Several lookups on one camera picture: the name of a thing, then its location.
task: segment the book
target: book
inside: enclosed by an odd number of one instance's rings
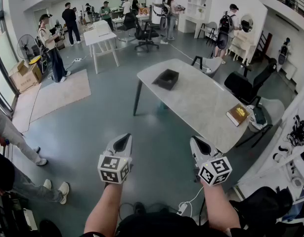
[[[241,104],[237,104],[226,115],[236,126],[239,126],[250,113]]]

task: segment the black hat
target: black hat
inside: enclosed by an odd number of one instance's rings
[[[235,4],[230,5],[231,10],[239,10],[239,8]]]
[[[43,15],[40,17],[40,22],[41,22],[43,19],[50,18],[51,16],[52,16],[52,14],[43,14]]]

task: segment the rug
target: rug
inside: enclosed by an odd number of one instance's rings
[[[29,130],[32,110],[40,88],[41,83],[22,93],[18,98],[12,123],[21,133]]]
[[[71,74],[64,82],[52,83],[39,91],[30,122],[90,95],[87,70]]]

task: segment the floor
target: floor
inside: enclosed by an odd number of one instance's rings
[[[98,58],[100,73],[96,75],[93,59],[74,64],[72,73],[87,69],[91,96],[60,108],[30,124],[25,137],[30,146],[41,147],[41,157],[49,164],[35,166],[17,148],[14,148],[14,164],[36,184],[43,184],[46,178],[52,180],[55,188],[63,181],[70,184],[66,205],[31,200],[29,207],[37,224],[49,219],[61,230],[64,237],[81,235],[86,219],[99,201],[104,184],[100,181],[97,163],[99,155],[107,143],[118,135],[133,135],[132,157],[134,167],[124,184],[122,202],[143,202],[146,206],[156,203],[177,208],[182,201],[189,201],[201,188],[194,183],[194,161],[189,147],[189,139],[195,131],[170,110],[162,110],[160,101],[143,86],[137,110],[132,116],[137,86],[136,74],[149,66],[168,59],[177,58],[186,63],[195,55],[207,57],[212,48],[193,34],[178,33],[171,44],[161,45],[150,53],[134,51],[134,44],[118,42],[117,67],[112,54]],[[80,45],[60,51],[67,67],[75,58],[84,58],[89,47]],[[227,57],[214,79],[223,85],[226,77],[234,70],[241,71],[239,64]],[[254,66],[248,74],[252,80],[265,64]],[[42,87],[52,83],[43,81]],[[287,107],[294,97],[293,91],[274,73],[260,90],[266,98],[278,98]],[[266,147],[275,128],[251,149],[249,142],[227,153],[233,172],[223,184],[228,190],[248,170]],[[193,201],[193,215],[199,214],[203,195]],[[150,211],[157,210],[152,206]],[[131,214],[129,206],[121,209],[121,217]]]

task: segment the green shirt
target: green shirt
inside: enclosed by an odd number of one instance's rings
[[[110,12],[111,12],[110,7],[101,8],[101,9],[100,9],[100,14],[105,13],[106,11],[108,11],[109,14],[102,16],[102,19],[111,18],[111,17],[110,17]]]

